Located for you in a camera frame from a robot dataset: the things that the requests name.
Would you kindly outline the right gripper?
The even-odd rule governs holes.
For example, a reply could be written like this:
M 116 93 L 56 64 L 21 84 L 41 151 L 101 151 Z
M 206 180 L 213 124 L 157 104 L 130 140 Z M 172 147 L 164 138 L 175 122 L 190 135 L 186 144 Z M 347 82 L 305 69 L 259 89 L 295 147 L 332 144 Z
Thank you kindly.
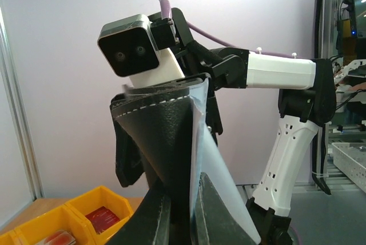
M 213 137 L 215 143 L 218 144 L 217 136 L 223 133 L 223 127 L 214 91 L 210 91 L 207 97 L 206 124 L 209 127 L 211 136 Z

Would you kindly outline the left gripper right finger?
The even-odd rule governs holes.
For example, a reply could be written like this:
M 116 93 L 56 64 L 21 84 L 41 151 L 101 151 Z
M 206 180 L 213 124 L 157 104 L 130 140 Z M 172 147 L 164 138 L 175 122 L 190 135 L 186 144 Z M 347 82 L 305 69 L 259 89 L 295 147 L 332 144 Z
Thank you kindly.
M 232 178 L 202 172 L 194 207 L 194 244 L 259 244 L 261 238 Z

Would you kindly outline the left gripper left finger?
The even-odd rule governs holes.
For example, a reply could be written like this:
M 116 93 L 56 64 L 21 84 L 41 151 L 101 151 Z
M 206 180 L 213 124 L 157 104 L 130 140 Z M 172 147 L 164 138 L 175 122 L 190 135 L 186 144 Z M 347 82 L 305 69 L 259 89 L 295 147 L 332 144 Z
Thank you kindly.
M 168 244 L 171 200 L 155 182 L 132 217 L 110 238 L 110 244 Z

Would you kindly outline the black card holder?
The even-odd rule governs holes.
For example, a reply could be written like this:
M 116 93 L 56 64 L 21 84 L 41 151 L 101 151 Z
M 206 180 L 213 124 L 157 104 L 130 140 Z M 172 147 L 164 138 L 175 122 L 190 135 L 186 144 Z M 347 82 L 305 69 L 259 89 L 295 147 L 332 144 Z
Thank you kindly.
M 194 244 L 200 174 L 232 178 L 206 125 L 208 87 L 205 76 L 126 87 L 110 104 L 118 180 L 126 187 L 145 174 L 149 188 L 162 182 L 171 200 L 168 244 Z

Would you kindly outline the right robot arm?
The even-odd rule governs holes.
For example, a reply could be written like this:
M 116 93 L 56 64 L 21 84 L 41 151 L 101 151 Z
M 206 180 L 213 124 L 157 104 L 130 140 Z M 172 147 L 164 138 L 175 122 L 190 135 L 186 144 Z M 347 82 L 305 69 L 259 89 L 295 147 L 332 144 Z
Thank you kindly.
M 307 152 L 312 153 L 312 179 L 326 193 L 325 154 L 317 135 L 333 117 L 336 94 L 328 59 L 249 51 L 221 43 L 208 50 L 194 40 L 196 27 L 177 8 L 150 16 L 159 47 L 171 47 L 183 72 L 206 73 L 214 90 L 251 89 L 249 103 L 228 104 L 232 120 L 252 142 L 245 149 L 238 129 L 229 171 L 235 184 L 253 184 L 247 207 L 262 244 L 292 244 L 288 229 L 293 188 Z

